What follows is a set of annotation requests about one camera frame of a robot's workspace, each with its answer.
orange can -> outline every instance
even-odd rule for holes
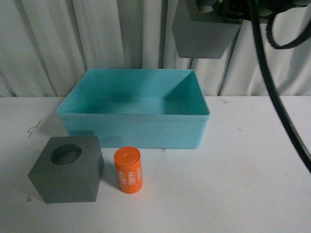
[[[122,147],[114,155],[120,190],[136,193],[142,187],[140,151],[135,147]]]

teal plastic bin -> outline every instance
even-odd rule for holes
[[[101,147],[196,148],[209,109],[193,70],[90,69],[56,110]]]

table surface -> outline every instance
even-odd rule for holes
[[[194,150],[140,149],[144,185],[118,188],[113,155],[96,202],[45,204],[27,175],[51,136],[67,136],[63,98],[0,98],[0,232],[311,232],[311,174],[268,97],[206,97]],[[283,97],[311,150],[311,97]]]

white curtain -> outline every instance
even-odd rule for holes
[[[89,68],[194,69],[205,95],[266,95],[250,23],[221,59],[179,58],[172,24],[178,0],[0,1],[0,96],[66,96]],[[289,10],[274,26],[294,39],[311,7]],[[311,95],[311,40],[275,50],[268,62],[281,95]]]

gray cube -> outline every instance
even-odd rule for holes
[[[45,203],[90,202],[103,167],[98,137],[51,137],[28,177]]]

